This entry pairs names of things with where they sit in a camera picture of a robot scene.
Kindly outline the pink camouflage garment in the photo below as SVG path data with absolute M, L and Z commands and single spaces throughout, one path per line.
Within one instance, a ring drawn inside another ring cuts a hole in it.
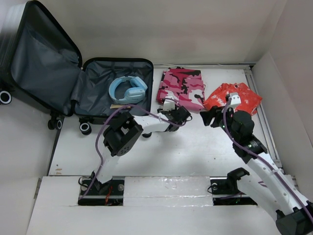
M 187 110 L 198 112 L 204 109 L 204 88 L 200 70 L 168 68 L 162 73 L 156 101 L 162 104 L 171 96 Z

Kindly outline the orange white garment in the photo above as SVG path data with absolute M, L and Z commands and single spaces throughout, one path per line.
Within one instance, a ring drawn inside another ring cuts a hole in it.
M 237 93 L 241 104 L 236 111 L 245 111 L 250 115 L 257 114 L 257 107 L 261 104 L 262 97 L 253 92 L 245 83 L 222 83 L 203 103 L 204 108 L 210 110 L 213 106 L 223 107 L 226 105 L 226 96 Z

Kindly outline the blue headphones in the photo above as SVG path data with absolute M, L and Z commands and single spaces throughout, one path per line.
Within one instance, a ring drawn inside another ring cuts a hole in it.
M 122 83 L 128 82 L 131 84 L 131 88 L 128 88 L 124 97 L 117 99 L 115 97 L 115 90 Z M 137 104 L 145 97 L 148 87 L 146 83 L 138 76 L 123 76 L 115 79 L 109 86 L 109 96 L 115 104 L 126 105 L 126 104 Z

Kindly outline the small tan card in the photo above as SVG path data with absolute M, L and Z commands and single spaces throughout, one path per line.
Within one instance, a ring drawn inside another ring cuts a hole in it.
M 112 104 L 112 105 L 110 106 L 111 109 L 118 109 L 118 108 L 120 108 L 120 107 L 122 107 L 122 105 Z

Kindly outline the black white space suitcase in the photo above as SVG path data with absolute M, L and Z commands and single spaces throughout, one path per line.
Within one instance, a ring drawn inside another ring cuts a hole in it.
M 147 85 L 145 97 L 131 108 L 135 116 L 151 109 L 154 66 L 144 58 L 95 57 L 82 60 L 79 48 L 39 1 L 11 6 L 0 32 L 0 101 L 12 98 L 50 115 L 48 128 L 61 129 L 61 117 L 76 115 L 82 134 L 102 124 L 115 104 L 109 86 L 117 78 L 138 76 Z M 121 99 L 128 82 L 115 90 Z

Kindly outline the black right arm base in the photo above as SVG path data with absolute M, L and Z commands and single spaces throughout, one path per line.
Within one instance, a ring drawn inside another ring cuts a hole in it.
M 249 176 L 249 172 L 241 167 L 229 172 L 227 176 L 210 177 L 207 192 L 212 195 L 213 206 L 257 206 L 255 201 L 238 190 L 237 181 L 246 175 Z

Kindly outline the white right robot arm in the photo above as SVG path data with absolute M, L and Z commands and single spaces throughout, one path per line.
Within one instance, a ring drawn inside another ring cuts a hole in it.
M 254 122 L 245 111 L 214 106 L 200 113 L 205 126 L 220 127 L 233 142 L 235 153 L 258 175 L 244 168 L 227 174 L 222 190 L 243 193 L 264 209 L 282 235 L 307 235 L 313 231 L 313 204 L 288 180 L 265 146 L 254 136 Z

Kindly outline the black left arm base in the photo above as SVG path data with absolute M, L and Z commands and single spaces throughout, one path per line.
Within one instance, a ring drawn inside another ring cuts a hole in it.
M 97 179 L 89 190 L 88 187 L 94 178 L 94 173 L 89 177 L 81 176 L 78 180 L 80 193 L 79 206 L 123 206 L 125 178 L 113 177 L 106 183 Z

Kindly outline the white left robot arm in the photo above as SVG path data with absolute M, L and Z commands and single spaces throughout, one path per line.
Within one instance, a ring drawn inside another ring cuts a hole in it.
M 126 155 L 139 137 L 148 138 L 153 132 L 174 132 L 192 119 L 192 115 L 183 106 L 172 110 L 160 110 L 157 114 L 133 116 L 124 112 L 108 119 L 96 138 L 95 148 L 100 157 L 99 167 L 92 173 L 91 188 L 98 194 L 104 194 L 112 184 L 113 170 L 121 156 Z M 103 151 L 99 150 L 100 135 L 103 136 Z

